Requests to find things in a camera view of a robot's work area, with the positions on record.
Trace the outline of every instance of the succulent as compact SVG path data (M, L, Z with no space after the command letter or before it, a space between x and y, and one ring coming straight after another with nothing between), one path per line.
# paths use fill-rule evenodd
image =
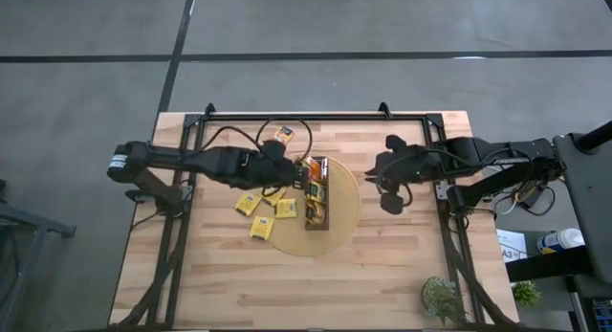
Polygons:
M514 300L523 307L531 307L539 302L540 293L531 281L522 281L514 285Z
M446 325L447 318L455 323L466 320L463 302L457 296L454 282L430 277L421 290L421 301L426 308L426 316L439 317L442 325Z

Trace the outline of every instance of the gray floor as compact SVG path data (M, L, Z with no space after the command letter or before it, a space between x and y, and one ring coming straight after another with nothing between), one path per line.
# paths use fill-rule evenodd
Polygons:
M169 54L184 2L0 0L0 55ZM185 53L579 49L612 49L603 0L196 0ZM0 64L7 198L78 225L75 239L51 240L21 330L106 324L133 210L106 165L116 144L150 137L166 70ZM477 136L525 140L610 120L610 77L612 58L184 63L169 108L372 110L384 100L395 110L465 109ZM575 226L567 192L555 189L548 215L516 211L498 227ZM521 319L567 328L546 308Z

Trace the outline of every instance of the black metal frame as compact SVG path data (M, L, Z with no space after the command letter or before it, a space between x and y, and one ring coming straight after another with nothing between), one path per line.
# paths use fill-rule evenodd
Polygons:
M0 331L9 331L24 297L27 281L32 276L34 265L44 246L47 232L57 232L64 238L72 238L75 236L77 227L14 208L6 202L0 202L0 220L9 223L3 225L2 228L16 229L24 227L27 230L33 230L33 240L26 252L25 261L20 261L22 265L18 269L19 272L14 274L17 276L17 279L13 289L8 293L6 313L3 312L2 319L0 320Z
M229 113L222 114L216 113L216 109L213 104L209 104L204 114L187 114L185 115L183 124L183 133L181 135L179 148L186 150L189 141L189 136L192 133L193 128L196 128L196 140L195 148L201 146L205 135L206 123L207 122L246 122L246 121L260 121L265 122L268 120L275 121L405 121L405 122L420 122L426 145L432 145L433 138L430 127L435 127L436 132L440 140L447 138L446 130L444 128L443 117L439 113L434 114L393 114L391 113L388 105L382 102L377 112L372 113L330 113L330 114L319 114L319 113L292 113L292 114L253 114L253 113ZM182 171L176 171L173 178L173 185L178 186L183 177ZM196 185L196 174L189 173L189 184L195 189ZM458 273L461 272L464 279L467 281L469 287L471 283L479 285L475 279L474 267L471 258L471 252L468 242L468 235L466 233L465 226L461 223L457 224L457 234L459 235L460 251L457 252L452 241L450 228L448 226L449 220L452 218L448 214L448 200L441 194L440 183L433 183L433 189L435 192L436 206L438 210L438 218L441 227L441 236L445 249L445 256L448 265L448 276L450 280L457 284L458 295L461 295L461 288L459 282ZM178 290L181 281L181 270L183 265L183 258L186 251L186 236L188 231L188 224L190 220L192 199L187 200L186 210L183 215L177 217L180 219L179 236L176 241L175 247L168 256L170 249L170 236L174 225L174 218L167 217L164 221L164 230L162 233L162 241L160 244L160 250L158 255L158 263L156 266L155 276L153 282L143 295L139 303L134 307L130 315L119 324L109 326L108 330L138 330L140 328L149 328L150 330L162 330L171 329L174 322L174 314L176 311L176 304L178 300ZM164 315L164 322L158 322L158 308L160 304L160 292L164 286L167 278L171 276L170 280L170 293L168 296L168 303ZM470 290L470 299L474 313L474 322L477 324L485 323L483 307L480 302L478 288L476 291ZM139 324L142 320L144 313L146 312L146 320L144 324Z

